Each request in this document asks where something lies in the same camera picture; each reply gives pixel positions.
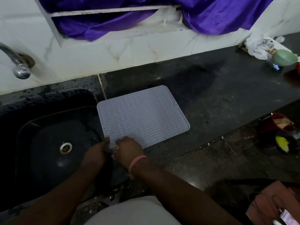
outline faucet head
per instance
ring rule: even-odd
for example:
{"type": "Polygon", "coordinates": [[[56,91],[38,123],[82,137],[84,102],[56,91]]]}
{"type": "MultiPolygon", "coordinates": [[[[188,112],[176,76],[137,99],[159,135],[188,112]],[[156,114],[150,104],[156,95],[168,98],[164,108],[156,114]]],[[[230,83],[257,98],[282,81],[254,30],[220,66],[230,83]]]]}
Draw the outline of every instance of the faucet head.
{"type": "Polygon", "coordinates": [[[27,66],[16,65],[13,68],[13,74],[15,75],[15,77],[24,80],[30,77],[31,71],[30,68],[28,68],[27,66]]]}

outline yellow object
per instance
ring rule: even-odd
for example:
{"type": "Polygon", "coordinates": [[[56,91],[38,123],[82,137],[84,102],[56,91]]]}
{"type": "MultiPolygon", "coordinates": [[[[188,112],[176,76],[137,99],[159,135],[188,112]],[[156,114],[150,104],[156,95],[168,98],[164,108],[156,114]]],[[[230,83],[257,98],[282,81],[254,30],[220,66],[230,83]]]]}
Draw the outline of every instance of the yellow object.
{"type": "Polygon", "coordinates": [[[289,142],[282,136],[276,136],[276,142],[285,152],[289,152],[289,142]]]}

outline bracelet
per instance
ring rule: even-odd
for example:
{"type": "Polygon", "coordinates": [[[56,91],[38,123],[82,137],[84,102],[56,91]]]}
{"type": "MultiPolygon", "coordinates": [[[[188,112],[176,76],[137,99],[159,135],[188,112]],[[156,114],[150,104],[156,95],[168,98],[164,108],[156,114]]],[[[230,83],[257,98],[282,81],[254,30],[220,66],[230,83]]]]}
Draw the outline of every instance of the bracelet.
{"type": "Polygon", "coordinates": [[[130,174],[131,174],[131,170],[132,170],[133,166],[137,163],[137,161],[139,161],[140,159],[143,159],[143,158],[147,159],[147,156],[145,156],[145,155],[140,155],[140,156],[136,157],[136,158],[131,162],[131,164],[130,164],[130,166],[129,166],[129,168],[128,168],[128,171],[129,171],[130,174]]]}

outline purple curtain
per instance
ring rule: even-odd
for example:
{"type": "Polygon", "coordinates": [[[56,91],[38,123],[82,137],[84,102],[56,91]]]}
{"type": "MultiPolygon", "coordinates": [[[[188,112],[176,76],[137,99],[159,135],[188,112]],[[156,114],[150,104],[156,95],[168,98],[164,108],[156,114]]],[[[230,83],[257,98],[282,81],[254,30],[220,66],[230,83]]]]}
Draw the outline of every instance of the purple curtain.
{"type": "MultiPolygon", "coordinates": [[[[193,30],[221,35],[250,29],[273,0],[40,0],[47,12],[180,4],[184,23],[193,30]]],[[[53,17],[66,36],[93,41],[110,31],[125,30],[155,10],[53,17]]]]}

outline drying mat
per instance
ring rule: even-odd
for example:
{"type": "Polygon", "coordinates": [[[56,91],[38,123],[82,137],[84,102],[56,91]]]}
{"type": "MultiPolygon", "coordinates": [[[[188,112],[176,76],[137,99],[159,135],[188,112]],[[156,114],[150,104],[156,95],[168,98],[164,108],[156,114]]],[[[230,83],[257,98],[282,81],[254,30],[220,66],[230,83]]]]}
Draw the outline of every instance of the drying mat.
{"type": "Polygon", "coordinates": [[[146,148],[190,129],[164,85],[101,101],[97,110],[111,144],[129,136],[146,148]]]}

